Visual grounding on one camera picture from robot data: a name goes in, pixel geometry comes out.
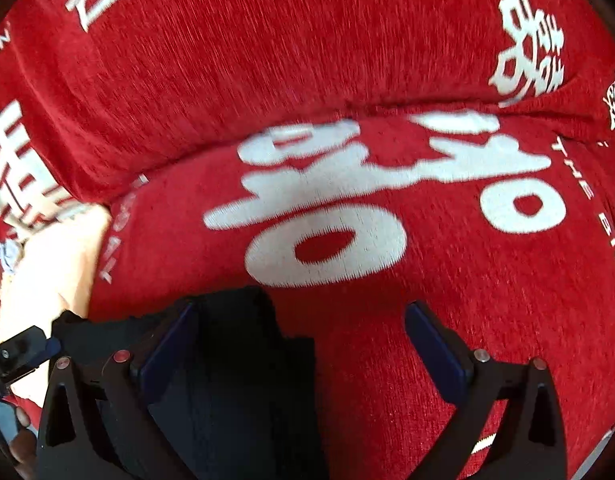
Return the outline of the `person's left hand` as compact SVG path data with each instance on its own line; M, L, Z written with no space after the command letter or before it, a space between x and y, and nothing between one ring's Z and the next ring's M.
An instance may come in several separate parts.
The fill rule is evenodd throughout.
M22 408L16 408L18 424L21 426L9 445L10 454L16 460L15 469L24 480L35 480L36 437L30 430L31 419Z

